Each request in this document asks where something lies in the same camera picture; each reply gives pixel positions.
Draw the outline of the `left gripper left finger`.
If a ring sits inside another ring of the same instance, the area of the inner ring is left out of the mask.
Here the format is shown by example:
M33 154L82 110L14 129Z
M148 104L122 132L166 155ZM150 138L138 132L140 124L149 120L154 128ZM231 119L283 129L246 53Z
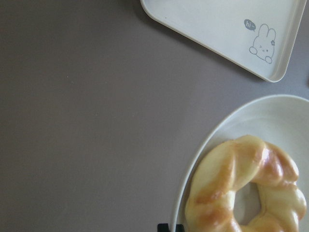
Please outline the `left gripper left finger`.
M168 223L159 223L157 225L157 232L169 232L169 224Z

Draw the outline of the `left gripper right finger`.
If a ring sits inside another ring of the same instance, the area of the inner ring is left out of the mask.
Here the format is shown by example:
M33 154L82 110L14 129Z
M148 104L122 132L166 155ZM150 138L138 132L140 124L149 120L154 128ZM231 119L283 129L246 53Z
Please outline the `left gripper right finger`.
M175 232L184 232L184 226L182 224L176 224Z

